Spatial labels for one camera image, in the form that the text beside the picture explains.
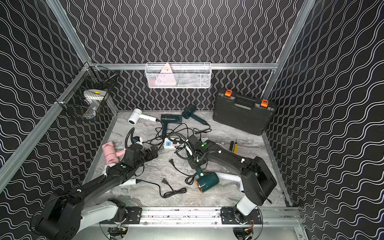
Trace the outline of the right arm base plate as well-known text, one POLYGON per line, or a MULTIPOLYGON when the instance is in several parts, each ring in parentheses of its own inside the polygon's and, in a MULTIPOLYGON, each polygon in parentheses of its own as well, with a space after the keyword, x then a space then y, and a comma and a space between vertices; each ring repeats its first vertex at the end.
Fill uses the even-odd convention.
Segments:
POLYGON ((223 207, 220 210, 223 225, 261 225, 262 214, 259 209, 253 209, 249 215, 243 215, 235 207, 223 207))

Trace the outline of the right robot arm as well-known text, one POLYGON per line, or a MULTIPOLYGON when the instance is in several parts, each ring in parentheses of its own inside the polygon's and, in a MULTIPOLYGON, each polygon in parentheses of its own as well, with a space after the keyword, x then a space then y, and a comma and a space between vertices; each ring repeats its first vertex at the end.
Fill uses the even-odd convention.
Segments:
POLYGON ((244 196, 236 204, 236 212, 248 216, 256 207, 268 199, 277 181, 265 161, 260 157, 254 159, 242 157, 219 146, 211 140, 200 141, 196 136, 186 140, 191 158, 192 169, 211 161, 222 165, 240 177, 244 196))

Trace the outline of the white multicolour power strip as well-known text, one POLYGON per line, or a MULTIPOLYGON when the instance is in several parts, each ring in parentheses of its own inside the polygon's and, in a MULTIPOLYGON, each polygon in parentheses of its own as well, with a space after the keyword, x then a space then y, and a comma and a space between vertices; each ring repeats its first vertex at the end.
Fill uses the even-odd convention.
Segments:
MULTIPOLYGON (((207 141, 209 138, 207 137, 195 137, 195 136, 191 136, 190 138, 192 138, 193 140, 197 141, 197 142, 202 142, 204 143, 205 141, 207 141)), ((163 143, 163 147, 165 150, 175 150, 176 148, 182 148, 184 146, 184 144, 182 143, 182 141, 180 139, 175 139, 173 141, 171 141, 170 139, 168 138, 165 138, 164 139, 164 143, 163 143)))

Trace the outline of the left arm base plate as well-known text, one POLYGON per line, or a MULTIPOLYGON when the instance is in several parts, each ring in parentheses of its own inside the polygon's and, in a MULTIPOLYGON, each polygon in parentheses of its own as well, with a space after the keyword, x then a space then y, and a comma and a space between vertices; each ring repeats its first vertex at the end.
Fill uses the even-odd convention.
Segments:
POLYGON ((125 207, 124 210, 123 208, 119 208, 111 220, 102 221, 101 224, 137 225, 140 223, 142 210, 140 207, 125 207))

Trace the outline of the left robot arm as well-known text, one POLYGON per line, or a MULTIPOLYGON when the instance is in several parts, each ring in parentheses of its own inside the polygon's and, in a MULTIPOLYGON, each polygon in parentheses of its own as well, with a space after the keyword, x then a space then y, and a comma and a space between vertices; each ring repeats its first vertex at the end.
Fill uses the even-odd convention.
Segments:
POLYGON ((32 217, 32 230, 49 240, 72 239, 85 220, 81 217, 85 205, 131 179, 144 163, 158 157, 158 150, 158 147, 145 149, 140 144, 132 144, 126 149, 122 162, 105 174, 79 188, 53 193, 43 204, 41 214, 32 217))

